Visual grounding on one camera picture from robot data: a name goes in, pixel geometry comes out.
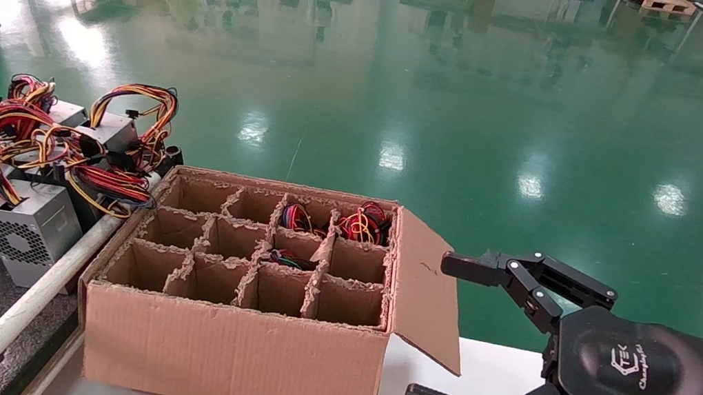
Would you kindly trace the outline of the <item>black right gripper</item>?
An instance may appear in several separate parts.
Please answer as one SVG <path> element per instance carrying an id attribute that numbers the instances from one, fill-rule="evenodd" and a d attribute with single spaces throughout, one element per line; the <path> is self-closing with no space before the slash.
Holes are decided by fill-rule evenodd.
<path id="1" fill-rule="evenodd" d="M 525 395 L 703 395 L 703 339 L 615 316 L 615 290 L 543 252 L 449 251 L 440 271 L 503 287 L 537 330 L 558 334 L 558 387 L 544 383 Z M 552 294 L 583 310 L 563 318 Z M 447 394 L 411 383 L 405 395 Z"/>

